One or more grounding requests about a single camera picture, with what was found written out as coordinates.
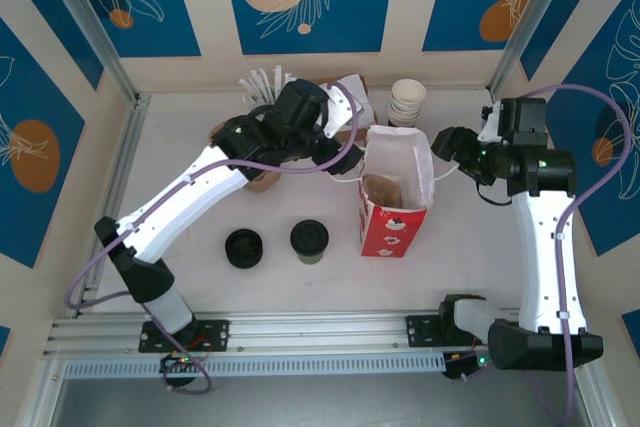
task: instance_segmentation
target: metal bracket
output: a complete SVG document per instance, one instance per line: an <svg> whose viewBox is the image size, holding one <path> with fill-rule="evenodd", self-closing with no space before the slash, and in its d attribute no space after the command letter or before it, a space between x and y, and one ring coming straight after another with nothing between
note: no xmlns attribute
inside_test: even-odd
<svg viewBox="0 0 640 427"><path fill-rule="evenodd" d="M185 345L189 352L226 352L229 338L228 320L198 320L192 345ZM138 352L141 354L167 353L175 346L158 330L152 321L142 324Z"/></svg>
<svg viewBox="0 0 640 427"><path fill-rule="evenodd" d="M473 343L473 335L468 332L444 329L439 315L410 315L406 323L409 347L460 347Z"/></svg>
<svg viewBox="0 0 640 427"><path fill-rule="evenodd" d="M343 125L351 125L354 115L360 116L364 112L364 107L359 100L356 101L356 113L351 112L351 104L349 99L339 89L325 89L329 95L329 119L327 125L324 126L324 135L328 139L332 139Z"/></svg>

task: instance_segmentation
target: stack of paper cups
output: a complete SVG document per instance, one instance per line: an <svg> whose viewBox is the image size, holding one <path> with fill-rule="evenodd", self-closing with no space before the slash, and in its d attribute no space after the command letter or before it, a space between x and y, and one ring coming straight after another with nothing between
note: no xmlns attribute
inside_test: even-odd
<svg viewBox="0 0 640 427"><path fill-rule="evenodd" d="M414 127L427 89L417 80L402 79L391 88L389 102L389 125L393 127Z"/></svg>

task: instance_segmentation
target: white table surface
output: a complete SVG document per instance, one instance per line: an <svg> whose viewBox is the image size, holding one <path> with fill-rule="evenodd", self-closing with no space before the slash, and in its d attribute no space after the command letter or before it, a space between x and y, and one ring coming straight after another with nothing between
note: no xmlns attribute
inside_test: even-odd
<svg viewBox="0 0 640 427"><path fill-rule="evenodd" d="M240 91L156 94L135 155L120 215L146 203L197 157L209 130L244 113ZM371 105L381 123L389 93L373 89ZM430 140L438 131L480 126L485 91L430 91L418 127ZM434 159L436 176L451 167ZM497 183L488 196L504 198ZM323 222L330 235L324 258L302 264L289 244L300 220ZM257 231L264 256L249 270L232 267L226 237L238 228ZM310 312L433 309L447 293L471 292L500 307L520 305L522 248L515 213L478 198L471 179L454 172L436 183L435 200L404 259L359 255L356 183L337 183L328 174L283 176L268 192L238 191L189 227L163 257L176 285L198 311ZM110 263L98 295L123 290ZM137 312L130 298L96 312Z"/></svg>

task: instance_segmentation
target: ventilation grille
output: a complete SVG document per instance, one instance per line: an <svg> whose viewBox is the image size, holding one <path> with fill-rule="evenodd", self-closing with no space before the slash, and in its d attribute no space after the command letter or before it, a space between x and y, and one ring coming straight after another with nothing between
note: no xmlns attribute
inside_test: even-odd
<svg viewBox="0 0 640 427"><path fill-rule="evenodd" d="M78 360L67 364L65 379L142 379L160 376L158 359ZM442 353L389 355L313 355L284 357L220 357L203 362L216 377L272 375L390 374L444 372ZM195 367L171 377L197 374Z"/></svg>

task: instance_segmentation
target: metal frame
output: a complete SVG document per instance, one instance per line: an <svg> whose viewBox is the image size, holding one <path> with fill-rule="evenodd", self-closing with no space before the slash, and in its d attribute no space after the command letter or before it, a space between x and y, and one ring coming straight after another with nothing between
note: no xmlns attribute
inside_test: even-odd
<svg viewBox="0 0 640 427"><path fill-rule="evenodd" d="M129 180L129 174L131 173L131 167L133 166L133 159L135 158L138 142L140 141L140 135L142 134L142 126L144 125L144 121L147 117L150 100L150 95L139 96L134 108L129 112L127 126L120 140L118 155L113 166L111 181L102 207L102 215L118 217L127 181ZM94 258L102 248L102 243L96 238L93 241L91 249L87 253L85 263ZM81 288L76 289L72 299L74 303L77 304L83 299L95 298L103 266L104 261L98 263L96 268L87 275L83 284L81 284ZM68 310L68 313L69 316L78 315L77 311Z"/></svg>
<svg viewBox="0 0 640 427"><path fill-rule="evenodd" d="M112 180L105 197L103 213L117 216L140 134L149 105L149 96L140 97L122 66L118 54L88 0L63 0L74 19L95 50L106 70L111 74L122 95L129 100L132 110L122 136ZM529 42L533 32L551 0L530 0L520 22L505 47L494 72L489 90L499 97L509 74ZM88 253L94 256L102 248L96 241ZM98 266L88 277L83 289L78 289L76 301L95 297L102 272ZM318 314L241 314L204 313L198 317L224 318L231 321L226 353L211 354L211 371L226 375L235 367L265 365L268 375L291 374L289 362L320 362L310 365L311 373L345 372L351 365L357 373L421 372L443 368L443 352L460 351L466 346L442 349L415 349L408 345L405 317L433 315L436 312L346 312ZM50 425L60 395L62 380L91 375L93 378L122 378L157 376L152 367L158 355L139 354L137 351L142 314L102 315L69 312L68 319L53 323L43 360L25 399L17 425L41 427ZM486 354L485 347L478 352ZM416 362L429 358L431 364ZM336 368L322 367L322 362L344 360ZM624 414L608 382L606 373L597 363L576 370L580 392L594 425L624 425Z"/></svg>
<svg viewBox="0 0 640 427"><path fill-rule="evenodd" d="M489 91L494 100L500 99L511 72L520 61L524 49L531 40L550 3L551 0L529 0L527 2L520 20L507 41L500 62L498 62L496 70L491 76Z"/></svg>
<svg viewBox="0 0 640 427"><path fill-rule="evenodd" d="M78 27L86 37L102 65L111 74L120 93L133 105L137 100L136 88L129 78L120 56L104 30L89 0L62 0Z"/></svg>

